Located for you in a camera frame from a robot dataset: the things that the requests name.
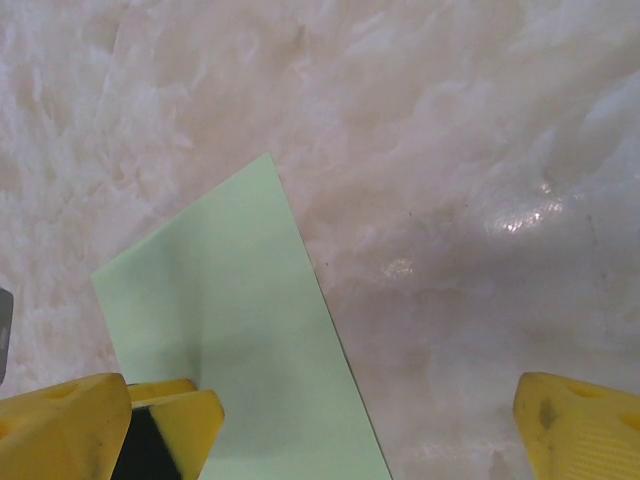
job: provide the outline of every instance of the light green sheet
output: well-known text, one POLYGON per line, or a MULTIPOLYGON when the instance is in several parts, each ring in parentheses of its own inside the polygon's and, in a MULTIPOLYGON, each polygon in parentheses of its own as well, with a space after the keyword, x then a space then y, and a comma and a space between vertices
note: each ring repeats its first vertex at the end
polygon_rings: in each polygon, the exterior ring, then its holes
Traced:
POLYGON ((127 382, 220 396, 200 478, 389 480, 269 155, 92 278, 127 382))

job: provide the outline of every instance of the yellow plastic object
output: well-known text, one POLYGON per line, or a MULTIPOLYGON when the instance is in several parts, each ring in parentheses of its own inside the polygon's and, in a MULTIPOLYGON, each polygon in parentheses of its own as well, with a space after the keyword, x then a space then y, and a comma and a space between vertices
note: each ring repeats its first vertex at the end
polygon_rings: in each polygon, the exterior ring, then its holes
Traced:
POLYGON ((169 380, 167 382, 134 383, 128 385, 127 389, 132 402, 166 397, 167 395, 176 395, 178 393, 195 392, 197 390, 194 383, 188 378, 169 380))
POLYGON ((211 390, 154 401, 151 416, 185 480, 197 479, 224 422, 224 410, 211 390))
POLYGON ((640 396, 525 373, 513 411, 538 480, 640 479, 640 396))
POLYGON ((115 373, 2 400, 0 479, 109 479, 130 419, 126 384, 115 373))
POLYGON ((211 390, 133 402, 112 479, 196 480, 223 421, 222 405, 211 390))

